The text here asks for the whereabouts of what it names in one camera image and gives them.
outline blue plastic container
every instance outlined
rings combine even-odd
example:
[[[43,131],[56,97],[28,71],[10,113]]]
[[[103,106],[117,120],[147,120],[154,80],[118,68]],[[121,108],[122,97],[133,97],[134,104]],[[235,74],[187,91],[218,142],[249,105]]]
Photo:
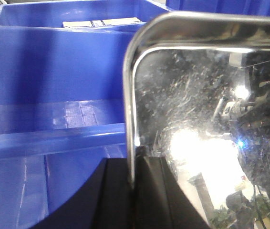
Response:
[[[0,25],[62,28],[63,21],[92,21],[137,17],[147,22],[169,11],[149,0],[48,1],[0,6]]]
[[[126,157],[133,33],[0,26],[0,229],[57,209],[103,157]]]
[[[167,0],[175,10],[270,16],[270,0]]]

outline blue plastic bin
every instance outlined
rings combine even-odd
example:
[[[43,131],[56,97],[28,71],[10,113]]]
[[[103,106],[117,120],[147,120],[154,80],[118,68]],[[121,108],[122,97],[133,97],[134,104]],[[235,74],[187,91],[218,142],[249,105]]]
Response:
[[[103,157],[126,157],[133,33],[0,26],[0,229],[57,209]]]
[[[149,0],[48,1],[0,6],[0,25],[62,28],[63,21],[137,17],[147,22],[169,11]]]
[[[270,16],[270,0],[167,0],[175,10]]]

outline white label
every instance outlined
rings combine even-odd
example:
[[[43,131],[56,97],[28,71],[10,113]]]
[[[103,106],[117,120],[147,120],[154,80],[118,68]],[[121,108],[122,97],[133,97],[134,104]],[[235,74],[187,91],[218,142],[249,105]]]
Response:
[[[138,18],[119,18],[119,19],[106,19],[106,20],[95,20],[95,21],[63,21],[64,28],[74,27],[102,27],[110,25],[129,25],[141,23],[142,21]]]

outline black plastic part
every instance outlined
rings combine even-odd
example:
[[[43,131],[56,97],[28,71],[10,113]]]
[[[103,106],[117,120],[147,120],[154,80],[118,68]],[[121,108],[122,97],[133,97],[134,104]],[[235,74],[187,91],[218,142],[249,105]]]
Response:
[[[103,159],[65,204],[31,229],[131,228],[127,174],[126,159]]]
[[[126,159],[108,159],[93,229],[130,229],[131,189]]]
[[[31,229],[208,229],[165,158],[136,158],[134,196],[125,158],[103,159],[86,183]]]
[[[136,159],[136,229],[209,229],[164,157]]]

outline blue light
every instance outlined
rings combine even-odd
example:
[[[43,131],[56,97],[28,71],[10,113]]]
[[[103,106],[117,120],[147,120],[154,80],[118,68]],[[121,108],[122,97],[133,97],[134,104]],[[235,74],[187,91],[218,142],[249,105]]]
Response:
[[[243,147],[244,147],[244,145],[245,145],[245,143],[244,143],[244,142],[242,142],[241,140],[238,140],[238,142],[237,142],[237,146],[238,146],[239,148],[243,148]]]

